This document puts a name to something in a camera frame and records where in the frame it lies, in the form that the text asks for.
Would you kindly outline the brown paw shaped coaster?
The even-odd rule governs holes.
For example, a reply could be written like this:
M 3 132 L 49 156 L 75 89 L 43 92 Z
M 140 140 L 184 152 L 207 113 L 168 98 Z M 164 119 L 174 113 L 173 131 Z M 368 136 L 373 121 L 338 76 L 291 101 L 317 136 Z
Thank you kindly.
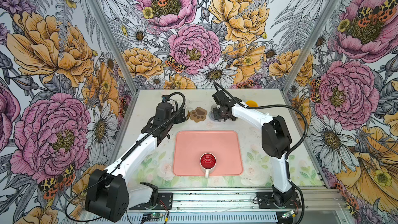
M 207 110 L 201 107 L 197 107 L 196 109 L 190 111 L 190 120 L 196 123 L 205 121 L 207 114 L 208 114 Z

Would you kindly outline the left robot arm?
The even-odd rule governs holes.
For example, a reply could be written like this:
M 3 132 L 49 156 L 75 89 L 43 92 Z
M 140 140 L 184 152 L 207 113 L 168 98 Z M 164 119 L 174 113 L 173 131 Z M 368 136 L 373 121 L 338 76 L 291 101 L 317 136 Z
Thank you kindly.
M 155 207 L 158 187 L 146 182 L 129 186 L 128 182 L 145 158 L 169 137 L 174 124 L 186 120 L 185 103 L 161 102 L 155 115 L 141 130 L 133 145 L 107 168 L 96 169 L 89 177 L 85 210 L 111 222 L 138 205 Z

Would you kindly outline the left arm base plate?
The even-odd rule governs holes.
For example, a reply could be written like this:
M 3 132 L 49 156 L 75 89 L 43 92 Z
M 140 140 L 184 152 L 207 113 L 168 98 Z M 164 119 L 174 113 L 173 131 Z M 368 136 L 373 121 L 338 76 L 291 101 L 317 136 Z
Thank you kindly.
M 173 193 L 159 193 L 158 201 L 154 206 L 150 206 L 148 204 L 139 204 L 133 207 L 129 207 L 130 211 L 164 211 L 165 208 L 167 210 L 171 210 L 173 205 Z

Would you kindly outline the yellow mug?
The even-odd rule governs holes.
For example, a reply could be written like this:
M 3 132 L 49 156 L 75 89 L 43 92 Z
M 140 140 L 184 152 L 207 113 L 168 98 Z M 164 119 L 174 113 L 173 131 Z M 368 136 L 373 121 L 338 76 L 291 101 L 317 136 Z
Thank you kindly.
M 245 104 L 246 104 L 248 107 L 258 107 L 257 102 L 252 101 L 252 100 L 246 101 Z

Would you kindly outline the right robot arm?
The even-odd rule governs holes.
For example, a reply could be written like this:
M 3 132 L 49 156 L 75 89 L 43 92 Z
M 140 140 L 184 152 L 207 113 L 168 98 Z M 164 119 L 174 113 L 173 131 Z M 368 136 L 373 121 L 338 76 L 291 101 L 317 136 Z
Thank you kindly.
M 212 110 L 215 119 L 223 121 L 240 119 L 261 131 L 261 146 L 272 159 L 273 203 L 277 207 L 286 206 L 295 191 L 286 158 L 292 138 L 285 119 L 282 116 L 273 117 L 268 113 L 262 113 L 236 97 L 228 97 L 223 91 L 217 91 L 212 98 L 216 104 Z

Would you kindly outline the red inside mug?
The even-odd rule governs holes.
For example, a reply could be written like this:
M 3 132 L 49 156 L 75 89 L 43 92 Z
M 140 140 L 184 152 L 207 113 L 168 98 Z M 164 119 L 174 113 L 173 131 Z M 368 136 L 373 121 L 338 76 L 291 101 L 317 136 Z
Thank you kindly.
M 200 157 L 200 166 L 205 174 L 205 178 L 209 178 L 217 165 L 217 159 L 212 153 L 205 153 Z

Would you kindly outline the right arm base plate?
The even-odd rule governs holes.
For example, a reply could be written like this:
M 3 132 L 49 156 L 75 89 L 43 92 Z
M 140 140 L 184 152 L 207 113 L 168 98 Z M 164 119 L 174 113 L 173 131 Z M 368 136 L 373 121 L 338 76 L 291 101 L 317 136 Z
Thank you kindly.
M 270 191 L 260 191 L 253 199 L 260 209 L 300 209 L 301 199 L 296 192 L 289 194 L 279 194 Z

